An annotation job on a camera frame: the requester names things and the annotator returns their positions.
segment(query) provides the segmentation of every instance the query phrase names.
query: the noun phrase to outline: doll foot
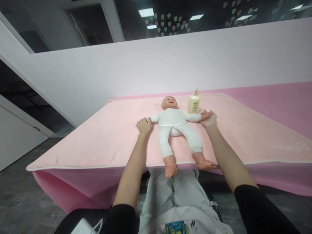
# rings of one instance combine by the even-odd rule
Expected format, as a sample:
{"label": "doll foot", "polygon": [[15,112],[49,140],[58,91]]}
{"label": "doll foot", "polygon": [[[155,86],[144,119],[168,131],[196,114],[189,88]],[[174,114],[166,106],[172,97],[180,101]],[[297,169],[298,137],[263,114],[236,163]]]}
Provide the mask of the doll foot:
{"label": "doll foot", "polygon": [[215,162],[205,159],[204,161],[197,163],[197,167],[203,171],[209,171],[215,169]]}
{"label": "doll foot", "polygon": [[177,173],[176,166],[166,166],[165,169],[165,178],[170,178]]}

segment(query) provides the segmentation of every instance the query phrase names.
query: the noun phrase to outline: white door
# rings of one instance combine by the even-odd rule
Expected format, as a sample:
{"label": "white door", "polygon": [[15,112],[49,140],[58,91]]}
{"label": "white door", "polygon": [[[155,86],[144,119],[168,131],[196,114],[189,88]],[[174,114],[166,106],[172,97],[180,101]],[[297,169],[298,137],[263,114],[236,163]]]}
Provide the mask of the white door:
{"label": "white door", "polygon": [[10,102],[8,99],[3,97],[2,95],[0,95],[0,107],[6,109],[8,112],[12,113],[19,119],[23,120],[25,123],[29,124],[31,127],[39,130],[41,133],[45,134],[46,136],[50,137],[54,134],[54,132],[52,132],[42,123],[35,120],[33,117],[31,117],[29,114],[27,114],[18,106],[14,105],[12,102]]}
{"label": "white door", "polygon": [[0,171],[48,137],[0,107]]}

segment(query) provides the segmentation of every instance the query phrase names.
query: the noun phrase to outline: white onesie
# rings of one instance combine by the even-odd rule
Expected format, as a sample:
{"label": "white onesie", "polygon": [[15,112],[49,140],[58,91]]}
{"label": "white onesie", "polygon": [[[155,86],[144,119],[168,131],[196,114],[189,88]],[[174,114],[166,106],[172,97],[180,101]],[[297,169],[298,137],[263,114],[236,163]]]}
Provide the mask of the white onesie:
{"label": "white onesie", "polygon": [[188,147],[192,154],[202,152],[202,144],[199,136],[187,123],[187,121],[201,121],[200,114],[189,114],[180,109],[168,108],[158,115],[151,116],[150,119],[153,123],[158,123],[158,143],[163,158],[173,155],[168,142],[169,136],[183,134],[188,141]]}

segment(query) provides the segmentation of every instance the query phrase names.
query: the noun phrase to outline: baby doll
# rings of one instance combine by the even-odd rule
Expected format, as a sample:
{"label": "baby doll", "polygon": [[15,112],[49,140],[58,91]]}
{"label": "baby doll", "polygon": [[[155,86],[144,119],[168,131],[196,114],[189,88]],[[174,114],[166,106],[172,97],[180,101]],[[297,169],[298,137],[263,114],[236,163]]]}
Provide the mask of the baby doll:
{"label": "baby doll", "polygon": [[172,177],[177,172],[176,159],[168,142],[169,136],[185,136],[198,169],[210,170],[215,168],[214,162],[204,158],[201,140],[192,127],[187,124],[187,121],[199,122],[206,120],[211,117],[211,113],[204,110],[201,114],[189,114],[179,110],[176,99],[172,96],[164,98],[162,108],[163,111],[158,115],[151,116],[151,121],[158,123],[158,144],[166,165],[165,177]]}

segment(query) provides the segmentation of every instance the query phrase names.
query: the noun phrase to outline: ceiling light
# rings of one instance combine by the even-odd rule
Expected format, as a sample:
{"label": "ceiling light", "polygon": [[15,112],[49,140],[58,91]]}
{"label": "ceiling light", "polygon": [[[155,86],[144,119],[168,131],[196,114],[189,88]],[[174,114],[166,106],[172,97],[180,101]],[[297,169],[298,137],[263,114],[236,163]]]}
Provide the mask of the ceiling light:
{"label": "ceiling light", "polygon": [[237,20],[245,20],[251,16],[253,16],[253,15],[242,16],[242,17],[238,18]]}
{"label": "ceiling light", "polygon": [[197,15],[197,16],[192,16],[192,18],[190,18],[190,20],[199,20],[203,15]]}
{"label": "ceiling light", "polygon": [[154,16],[153,8],[139,10],[139,13],[140,13],[142,18],[143,17],[148,17],[148,16]]}
{"label": "ceiling light", "polygon": [[303,6],[303,4],[302,4],[302,5],[300,5],[300,6],[294,7],[294,8],[293,8],[293,9],[291,9],[291,10],[297,10],[297,9],[300,9],[302,6]]}
{"label": "ceiling light", "polygon": [[157,26],[156,26],[156,25],[149,25],[149,26],[146,26],[146,27],[147,27],[147,29],[157,28]]}

